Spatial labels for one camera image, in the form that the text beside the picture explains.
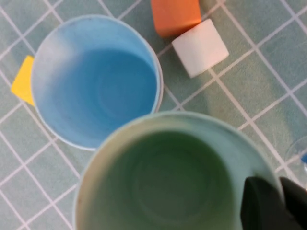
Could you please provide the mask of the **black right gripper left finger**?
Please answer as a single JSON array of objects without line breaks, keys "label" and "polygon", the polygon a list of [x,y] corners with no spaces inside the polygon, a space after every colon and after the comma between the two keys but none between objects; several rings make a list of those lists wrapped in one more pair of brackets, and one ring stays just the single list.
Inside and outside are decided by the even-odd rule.
[{"label": "black right gripper left finger", "polygon": [[285,198],[267,181],[258,177],[245,180],[240,211],[244,230],[301,230],[288,211]]}]

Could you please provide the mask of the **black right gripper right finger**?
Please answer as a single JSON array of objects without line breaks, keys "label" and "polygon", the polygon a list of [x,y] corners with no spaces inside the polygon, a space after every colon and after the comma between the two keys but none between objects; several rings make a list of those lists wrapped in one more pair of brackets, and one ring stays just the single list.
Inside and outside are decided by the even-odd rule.
[{"label": "black right gripper right finger", "polygon": [[307,229],[307,191],[286,177],[280,177],[288,211],[302,229]]}]

